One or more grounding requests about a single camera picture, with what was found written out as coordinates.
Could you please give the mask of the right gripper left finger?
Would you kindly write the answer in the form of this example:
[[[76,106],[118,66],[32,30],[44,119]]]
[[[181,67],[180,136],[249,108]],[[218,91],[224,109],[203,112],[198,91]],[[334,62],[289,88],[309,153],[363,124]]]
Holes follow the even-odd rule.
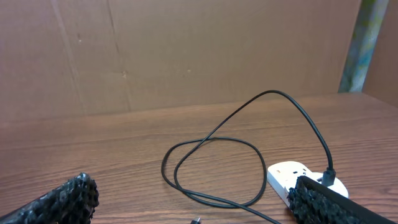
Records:
[[[90,224],[99,205],[97,184],[86,173],[1,217],[1,224]]]

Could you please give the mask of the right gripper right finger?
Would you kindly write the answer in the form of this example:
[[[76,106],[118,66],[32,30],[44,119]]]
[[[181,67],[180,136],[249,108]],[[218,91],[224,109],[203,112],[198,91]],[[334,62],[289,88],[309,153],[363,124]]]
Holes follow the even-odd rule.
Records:
[[[306,176],[297,178],[287,200],[297,223],[394,224]]]

